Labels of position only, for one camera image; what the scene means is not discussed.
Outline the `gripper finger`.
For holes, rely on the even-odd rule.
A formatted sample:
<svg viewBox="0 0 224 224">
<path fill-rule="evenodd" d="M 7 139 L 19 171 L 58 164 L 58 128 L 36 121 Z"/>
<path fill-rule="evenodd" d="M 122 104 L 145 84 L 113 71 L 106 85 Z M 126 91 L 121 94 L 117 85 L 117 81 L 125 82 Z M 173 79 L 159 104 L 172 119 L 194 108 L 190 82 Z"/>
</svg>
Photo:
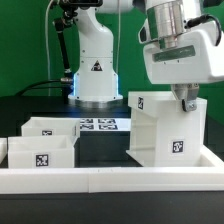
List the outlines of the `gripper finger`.
<svg viewBox="0 0 224 224">
<path fill-rule="evenodd" d="M 172 84 L 171 91 L 174 97 L 181 102 L 184 112 L 190 112 L 197 109 L 197 96 L 199 93 L 198 83 Z"/>
</svg>

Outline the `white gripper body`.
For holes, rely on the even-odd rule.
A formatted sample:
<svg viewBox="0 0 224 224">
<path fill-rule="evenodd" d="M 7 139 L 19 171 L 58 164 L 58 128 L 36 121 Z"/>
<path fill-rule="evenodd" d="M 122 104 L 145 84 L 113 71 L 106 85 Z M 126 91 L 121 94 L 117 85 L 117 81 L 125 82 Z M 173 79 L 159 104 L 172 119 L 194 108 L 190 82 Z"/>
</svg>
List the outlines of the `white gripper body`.
<svg viewBox="0 0 224 224">
<path fill-rule="evenodd" d="M 214 83 L 224 80 L 224 34 L 215 45 L 214 21 L 180 35 L 175 48 L 161 50 L 156 43 L 143 48 L 152 84 Z"/>
</svg>

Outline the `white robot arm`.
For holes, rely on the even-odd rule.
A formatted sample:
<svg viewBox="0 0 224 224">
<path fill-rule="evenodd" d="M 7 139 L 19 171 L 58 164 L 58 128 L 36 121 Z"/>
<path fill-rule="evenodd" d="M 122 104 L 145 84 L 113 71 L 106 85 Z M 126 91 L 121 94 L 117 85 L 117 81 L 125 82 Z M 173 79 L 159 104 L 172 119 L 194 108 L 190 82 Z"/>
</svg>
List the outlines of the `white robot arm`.
<svg viewBox="0 0 224 224">
<path fill-rule="evenodd" d="M 214 0 L 54 0 L 63 10 L 55 21 L 65 75 L 72 82 L 69 98 L 82 104 L 120 101 L 113 69 L 113 34 L 98 13 L 145 15 L 138 33 L 144 45 L 147 75 L 153 84 L 169 84 L 185 111 L 197 108 L 201 83 L 224 80 L 224 30 L 203 9 Z"/>
</svg>

